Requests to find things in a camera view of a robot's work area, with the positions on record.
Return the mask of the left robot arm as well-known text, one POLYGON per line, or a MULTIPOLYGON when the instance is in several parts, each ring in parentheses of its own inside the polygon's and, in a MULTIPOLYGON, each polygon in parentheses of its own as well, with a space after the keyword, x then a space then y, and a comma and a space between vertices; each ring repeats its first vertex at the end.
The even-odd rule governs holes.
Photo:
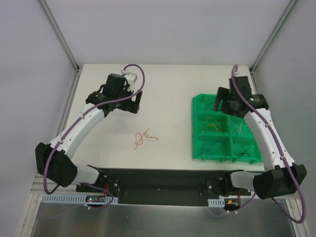
POLYGON ((72 183, 87 183, 93 192, 104 188, 101 172, 89 165, 75 165, 77 148, 89 132, 115 109, 138 113, 142 92, 134 94, 137 75, 122 71, 121 75, 109 74, 105 84, 85 100, 75 119, 48 144, 39 143, 35 148, 38 173, 67 187, 72 183))

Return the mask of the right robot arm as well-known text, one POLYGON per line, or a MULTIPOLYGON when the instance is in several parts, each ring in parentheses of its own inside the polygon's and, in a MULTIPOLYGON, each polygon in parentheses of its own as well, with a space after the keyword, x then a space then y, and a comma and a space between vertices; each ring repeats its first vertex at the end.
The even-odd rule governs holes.
POLYGON ((233 195, 244 188, 254 191, 261 199, 297 192, 307 171, 287 152, 273 124, 266 98, 252 93, 247 76, 230 79, 229 84, 229 88, 218 88, 213 109, 245 120, 261 153, 264 172, 232 171, 230 178, 222 182, 223 191, 233 195))

